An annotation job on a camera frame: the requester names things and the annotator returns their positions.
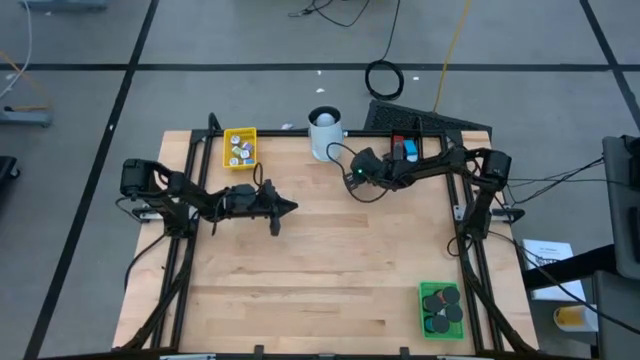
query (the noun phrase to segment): green plastic tray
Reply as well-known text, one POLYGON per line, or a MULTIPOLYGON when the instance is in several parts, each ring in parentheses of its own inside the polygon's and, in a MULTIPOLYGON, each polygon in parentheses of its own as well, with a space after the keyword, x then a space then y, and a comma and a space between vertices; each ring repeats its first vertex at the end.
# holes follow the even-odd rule
POLYGON ((430 333, 430 332, 427 332, 427 330, 424 328, 424 318, 427 317, 427 315, 433 315, 433 314, 426 311, 422 307, 422 299, 425 296, 433 295, 436 291, 442 290, 447 286, 453 286, 454 288, 458 289, 458 291, 460 291, 460 289, 458 288, 458 284, 456 283, 445 283, 445 282, 421 282, 420 283, 420 289, 418 291, 420 296, 420 301, 419 301, 420 328, 422 329, 422 336, 424 336, 425 339, 429 339, 429 340, 462 340, 464 339, 464 321, 465 321, 464 317, 462 318, 462 321, 459 323, 450 323, 451 326, 449 327, 449 331, 447 331, 444 334, 430 333))

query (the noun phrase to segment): black stand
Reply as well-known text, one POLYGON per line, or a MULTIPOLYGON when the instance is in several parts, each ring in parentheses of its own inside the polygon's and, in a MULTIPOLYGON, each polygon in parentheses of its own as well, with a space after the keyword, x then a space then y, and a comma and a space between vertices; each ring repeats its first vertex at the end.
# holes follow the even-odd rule
MULTIPOLYGON (((590 277, 598 270, 616 274, 614 245, 606 245, 595 250, 587 251, 584 254, 576 255, 566 260, 541 266, 540 269, 548 272, 549 275, 559 283, 590 277)), ((527 290, 554 285, 537 269, 523 271, 522 279, 524 280, 524 286, 527 290)))

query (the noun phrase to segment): yellow bin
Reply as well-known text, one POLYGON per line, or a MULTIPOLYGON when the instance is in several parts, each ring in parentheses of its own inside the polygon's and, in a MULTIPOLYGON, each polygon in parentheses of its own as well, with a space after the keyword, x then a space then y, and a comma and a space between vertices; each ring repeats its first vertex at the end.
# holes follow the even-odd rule
POLYGON ((222 166, 225 169, 231 170, 246 170, 253 169, 258 163, 258 130, 256 128, 237 128, 237 129, 226 129, 224 131, 224 151, 222 152, 222 166), (253 160, 253 164, 244 165, 242 164, 242 159, 236 156, 240 160, 239 165, 231 165, 229 161, 234 154, 231 152, 231 149, 236 146, 231 144, 231 137, 237 135, 240 136, 240 144, 237 146, 242 147, 242 144, 248 142, 253 146, 251 149, 250 159, 253 160))

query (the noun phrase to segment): wooden tabletop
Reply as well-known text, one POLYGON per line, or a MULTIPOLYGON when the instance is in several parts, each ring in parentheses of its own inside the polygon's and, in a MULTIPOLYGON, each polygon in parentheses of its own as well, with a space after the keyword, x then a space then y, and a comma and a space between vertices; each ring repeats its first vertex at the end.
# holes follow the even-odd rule
MULTIPOLYGON (((189 132, 166 132, 159 161, 183 171, 189 137, 189 132)), ((485 132, 463 132, 463 138, 469 149, 489 146, 485 132)), ((355 151, 370 146, 381 156, 388 141, 346 138, 345 144, 355 151)), ((424 140, 425 156, 440 150, 438 140, 424 140)), ((216 138, 208 192, 253 183, 251 171, 224 169, 221 158, 222 138, 216 138)), ((250 353, 262 344, 268 353, 398 354, 402 346, 414 355, 474 353, 468 318, 462 341, 425 340, 420 328, 421 281, 457 282, 464 291, 459 261, 445 251, 454 228, 444 176, 363 204, 349 196, 335 164, 313 158, 306 137, 261 137, 258 160, 265 179, 299 208, 281 219, 278 237, 270 236, 266 219, 222 221, 214 237, 212 224, 200 222, 181 352, 250 353)), ((343 151, 341 162, 350 161, 343 151)), ((362 186, 356 193, 372 198, 381 191, 362 186)), ((494 223, 491 230, 511 236, 504 224, 494 223)), ((137 251, 161 233, 161 221, 142 225, 137 251)), ((157 304, 168 243, 131 272, 114 346, 129 340, 157 304)), ((484 247, 498 307, 537 347, 513 246, 490 235, 484 247)), ((478 308, 484 346, 491 348, 479 301, 478 308)), ((172 306, 165 329, 171 329, 173 315, 172 306)))

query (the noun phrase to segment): white cable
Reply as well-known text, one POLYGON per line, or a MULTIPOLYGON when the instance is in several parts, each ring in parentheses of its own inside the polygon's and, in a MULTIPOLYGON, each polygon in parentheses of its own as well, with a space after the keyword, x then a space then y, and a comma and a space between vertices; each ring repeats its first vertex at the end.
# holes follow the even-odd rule
POLYGON ((0 99, 5 97, 5 95, 7 95, 7 93, 11 91, 11 89, 13 89, 13 85, 15 85, 16 82, 18 82, 18 79, 20 79, 20 76, 22 76, 22 73, 24 73, 24 71, 29 66, 29 62, 31 61, 31 50, 33 50, 33 33, 32 33, 33 29, 31 28, 31 10, 29 9, 29 3, 27 3, 27 0, 22 0, 22 2, 24 3, 24 8, 27 11, 27 26, 29 28, 29 50, 27 51, 27 59, 24 61, 24 66, 22 67, 22 70, 20 70, 20 72, 13 77, 13 80, 11 80, 11 83, 4 90, 2 90, 2 93, 0 93, 0 99))

